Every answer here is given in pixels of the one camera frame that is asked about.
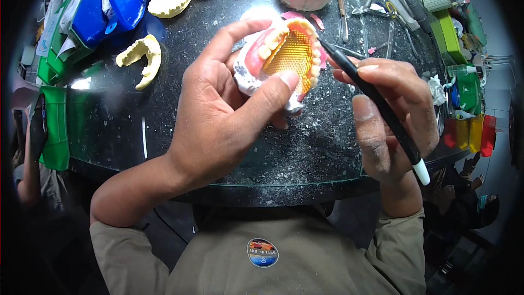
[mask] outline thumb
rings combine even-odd
[[[237,123],[249,126],[258,134],[271,116],[284,108],[298,85],[298,75],[283,71],[270,76],[242,107],[233,113]]]
[[[377,106],[366,95],[353,97],[353,118],[357,141],[362,150],[362,165],[369,175],[389,173],[391,162],[386,130]]]

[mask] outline floor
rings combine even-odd
[[[194,224],[191,204],[167,202],[156,207],[157,213],[185,241],[189,242],[198,231]],[[380,210],[380,195],[372,193],[335,202],[328,220],[343,235],[350,237],[357,248],[367,247],[375,233],[375,223]],[[173,270],[186,243],[167,227],[154,213],[149,212],[138,224],[145,228],[153,254],[160,258],[169,270]]]

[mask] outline yellow container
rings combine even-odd
[[[483,123],[484,114],[469,119],[469,151],[471,153],[476,153],[481,150]]]
[[[469,121],[456,120],[455,126],[457,131],[457,147],[465,150],[469,145]]]

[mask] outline yellow dental model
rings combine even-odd
[[[142,70],[143,78],[136,85],[135,89],[137,90],[147,87],[157,75],[161,62],[160,44],[157,39],[152,34],[148,34],[116,56],[116,65],[122,67],[123,65],[131,65],[144,55],[147,56],[147,66]]]
[[[191,0],[151,0],[147,10],[154,16],[169,19],[180,14]]]

